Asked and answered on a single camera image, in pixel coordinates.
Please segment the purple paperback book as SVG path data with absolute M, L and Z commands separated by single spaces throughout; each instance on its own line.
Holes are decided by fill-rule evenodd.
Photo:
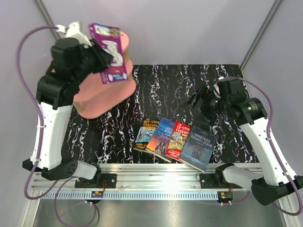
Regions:
M 128 74 L 121 45 L 120 29 L 92 23 L 89 25 L 89 31 L 99 46 L 112 56 L 112 60 L 108 64 L 109 68 L 100 73 L 102 83 L 112 84 L 127 81 Z

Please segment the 13-Storey Treehouse red book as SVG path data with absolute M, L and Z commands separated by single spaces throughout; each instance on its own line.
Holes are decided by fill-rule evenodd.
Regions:
M 191 127 L 176 121 L 165 156 L 180 161 L 179 156 L 186 142 Z

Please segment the Jane Eyre blue book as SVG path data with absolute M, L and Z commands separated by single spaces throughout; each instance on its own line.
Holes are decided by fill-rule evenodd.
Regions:
M 172 158 L 166 156 L 166 151 L 174 126 L 173 120 L 162 117 L 145 150 L 171 163 Z

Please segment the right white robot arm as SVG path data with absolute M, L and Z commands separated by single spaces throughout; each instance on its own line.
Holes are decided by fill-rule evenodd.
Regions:
M 242 78 L 227 77 L 218 80 L 214 86 L 202 83 L 183 104 L 200 112 L 196 124 L 212 125 L 219 114 L 235 120 L 261 164 L 262 174 L 232 163 L 223 164 L 216 168 L 214 182 L 220 188 L 232 183 L 249 190 L 263 206 L 295 193 L 299 209 L 302 209 L 299 190 L 303 187 L 303 178 L 290 167 L 273 135 L 273 111 L 267 113 L 259 99 L 249 98 L 242 87 L 243 82 Z

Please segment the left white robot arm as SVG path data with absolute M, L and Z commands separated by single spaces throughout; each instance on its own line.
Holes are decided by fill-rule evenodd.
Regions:
M 78 177 L 88 187 L 102 182 L 102 170 L 96 163 L 62 157 L 62 145 L 80 84 L 91 73 L 108 69 L 112 55 L 95 39 L 82 44 L 76 38 L 59 39 L 51 47 L 52 61 L 37 84 L 38 130 L 32 157 L 23 161 L 26 170 L 40 172 L 47 180 Z

